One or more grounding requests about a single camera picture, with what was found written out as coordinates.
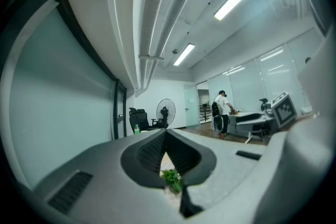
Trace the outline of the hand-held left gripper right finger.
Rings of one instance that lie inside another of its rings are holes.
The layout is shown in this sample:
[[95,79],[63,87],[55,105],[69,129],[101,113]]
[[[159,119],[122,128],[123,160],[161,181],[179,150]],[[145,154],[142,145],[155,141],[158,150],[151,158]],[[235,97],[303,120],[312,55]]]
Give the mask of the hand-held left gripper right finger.
[[169,202],[184,217],[214,207],[244,181],[265,149],[264,145],[168,130],[168,163],[182,179],[181,193],[173,187],[166,191]]

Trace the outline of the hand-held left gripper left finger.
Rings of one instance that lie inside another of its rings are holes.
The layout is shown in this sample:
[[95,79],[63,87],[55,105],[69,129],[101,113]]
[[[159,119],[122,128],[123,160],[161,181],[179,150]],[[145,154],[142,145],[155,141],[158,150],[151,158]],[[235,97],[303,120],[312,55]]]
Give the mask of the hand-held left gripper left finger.
[[95,145],[48,174],[35,194],[76,223],[180,223],[160,177],[165,131]]

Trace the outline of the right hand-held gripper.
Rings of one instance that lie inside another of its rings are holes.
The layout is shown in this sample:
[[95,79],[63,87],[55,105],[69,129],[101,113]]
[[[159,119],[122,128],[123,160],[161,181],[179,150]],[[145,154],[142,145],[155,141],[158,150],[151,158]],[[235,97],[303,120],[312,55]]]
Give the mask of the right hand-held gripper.
[[265,104],[265,115],[270,119],[271,129],[288,129],[297,117],[297,112],[288,92],[280,95]]

